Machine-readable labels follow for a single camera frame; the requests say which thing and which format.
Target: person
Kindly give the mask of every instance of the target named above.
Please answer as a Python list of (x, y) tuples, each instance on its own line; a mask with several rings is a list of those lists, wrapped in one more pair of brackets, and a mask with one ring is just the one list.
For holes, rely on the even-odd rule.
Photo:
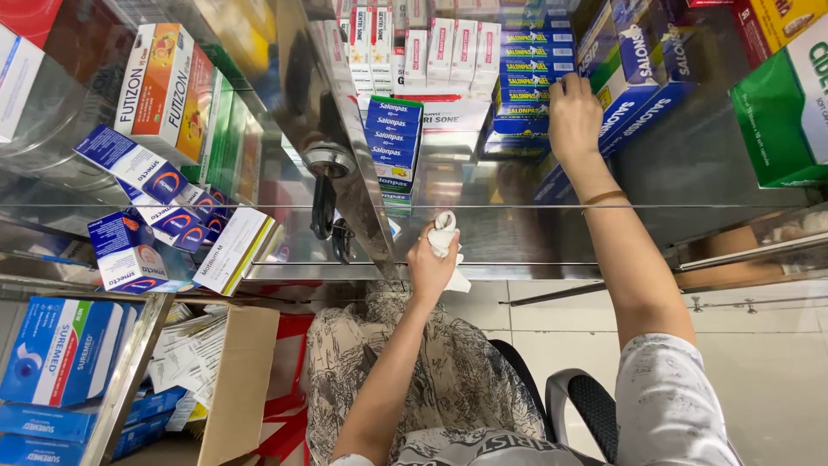
[[(580, 203), (594, 206), (584, 216), (618, 324), (615, 464), (739, 464), (672, 273), (598, 151), (603, 112), (589, 80), (570, 73), (549, 94), (552, 152)], [(364, 315), (329, 310), (311, 326), (307, 439), (315, 462), (603, 464), (549, 441), (537, 389), (438, 304), (460, 233), (439, 259), (429, 228), (407, 257), (413, 293), (373, 284)]]

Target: open cardboard box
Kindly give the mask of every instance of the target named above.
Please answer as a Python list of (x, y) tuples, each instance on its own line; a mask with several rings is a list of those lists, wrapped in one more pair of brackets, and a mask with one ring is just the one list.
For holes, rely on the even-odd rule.
[(113, 464), (218, 466), (245, 464), (259, 446), (279, 311), (230, 304), (224, 349), (204, 439), (164, 439)]

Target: bracelet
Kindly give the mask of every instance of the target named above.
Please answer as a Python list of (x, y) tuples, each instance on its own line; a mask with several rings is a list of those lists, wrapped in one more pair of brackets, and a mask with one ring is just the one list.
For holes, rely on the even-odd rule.
[(592, 199), (589, 199), (587, 202), (584, 202), (584, 205), (585, 206), (592, 206), (594, 204), (597, 204), (601, 201), (605, 201), (607, 199), (611, 199), (613, 197), (623, 197), (624, 199), (627, 199), (627, 193), (623, 192), (623, 191), (605, 192), (604, 194), (599, 194), (598, 196), (593, 197)]

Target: white patterned sleeve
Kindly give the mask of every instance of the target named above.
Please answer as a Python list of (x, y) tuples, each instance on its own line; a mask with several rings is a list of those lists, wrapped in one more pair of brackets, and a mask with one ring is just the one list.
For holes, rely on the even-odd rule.
[(373, 466), (371, 460), (359, 454), (346, 454), (330, 464), (330, 466)]
[(649, 333), (627, 343), (615, 400), (618, 466), (739, 464), (701, 354), (689, 342)]

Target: woman's right hand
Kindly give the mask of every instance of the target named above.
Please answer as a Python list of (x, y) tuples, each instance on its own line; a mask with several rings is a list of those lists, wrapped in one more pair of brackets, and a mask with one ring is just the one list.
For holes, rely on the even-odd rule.
[(598, 133), (604, 111), (588, 78), (569, 73), (549, 86), (549, 142), (564, 170), (585, 158), (600, 159)]

